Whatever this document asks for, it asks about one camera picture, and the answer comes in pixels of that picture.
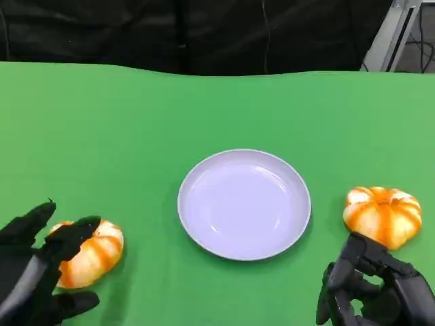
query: black backdrop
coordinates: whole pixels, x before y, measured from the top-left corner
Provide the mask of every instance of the black backdrop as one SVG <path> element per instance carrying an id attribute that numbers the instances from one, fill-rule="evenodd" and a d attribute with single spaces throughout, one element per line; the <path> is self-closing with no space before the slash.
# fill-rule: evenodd
<path id="1" fill-rule="evenodd" d="M 391 1 L 3 0 L 0 4 L 9 60 L 256 75 L 359 70 Z M 4 47 L 2 33 L 3 60 Z"/>

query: plate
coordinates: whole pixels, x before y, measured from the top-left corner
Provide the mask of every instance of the plate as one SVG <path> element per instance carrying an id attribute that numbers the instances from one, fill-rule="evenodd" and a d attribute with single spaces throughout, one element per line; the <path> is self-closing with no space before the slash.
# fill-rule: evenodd
<path id="1" fill-rule="evenodd" d="M 311 200 L 302 177 L 280 158 L 252 149 L 214 154 L 197 164 L 178 193 L 190 237 L 228 259 L 281 253 L 307 228 Z"/>

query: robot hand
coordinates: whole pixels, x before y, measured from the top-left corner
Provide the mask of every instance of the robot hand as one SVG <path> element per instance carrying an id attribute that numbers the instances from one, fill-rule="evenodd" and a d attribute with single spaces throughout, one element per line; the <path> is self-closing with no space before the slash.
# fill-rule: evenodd
<path id="1" fill-rule="evenodd" d="M 364 280 L 364 274 L 381 277 L 383 284 Z M 362 316 L 355 316 L 353 299 L 363 303 Z M 329 319 L 334 326 L 435 326 L 435 297 L 411 264 L 354 232 L 324 272 L 316 323 Z"/>
<path id="2" fill-rule="evenodd" d="M 85 217 L 62 226 L 46 237 L 40 249 L 32 248 L 55 210 L 56 204 L 49 201 L 0 230 L 0 326 L 60 325 L 99 304 L 90 291 L 52 295 L 60 263 L 80 252 L 101 220 Z"/>

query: striped pumpkin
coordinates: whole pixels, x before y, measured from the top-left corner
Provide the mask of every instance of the striped pumpkin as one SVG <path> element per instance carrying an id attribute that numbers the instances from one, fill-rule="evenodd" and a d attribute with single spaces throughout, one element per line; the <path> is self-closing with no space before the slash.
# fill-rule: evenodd
<path id="1" fill-rule="evenodd" d="M 347 194 L 343 219 L 351 231 L 398 249 L 420 230 L 421 208 L 399 189 L 356 187 Z"/>
<path id="2" fill-rule="evenodd" d="M 62 225 L 72 223 L 70 221 L 58 223 L 50 233 Z M 78 289 L 93 284 L 120 260 L 123 247 L 124 237 L 121 229 L 109 221 L 101 220 L 92 238 L 81 245 L 80 252 L 72 260 L 60 264 L 59 270 L 62 276 L 57 286 Z"/>

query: green table surface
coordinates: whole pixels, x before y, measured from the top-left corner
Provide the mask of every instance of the green table surface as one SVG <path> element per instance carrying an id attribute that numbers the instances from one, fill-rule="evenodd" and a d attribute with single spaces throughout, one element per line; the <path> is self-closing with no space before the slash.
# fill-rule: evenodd
<path id="1" fill-rule="evenodd" d="M 51 221 L 102 215 L 124 259 L 101 304 L 66 325 L 314 325 L 321 276 L 355 185 L 416 196 L 423 228 L 396 252 L 435 287 L 435 77 L 301 73 L 185 77 L 111 66 L 0 65 L 0 222 L 43 202 Z M 271 152 L 302 175 L 313 215 L 285 253 L 227 261 L 184 232 L 186 173 L 226 149 Z"/>

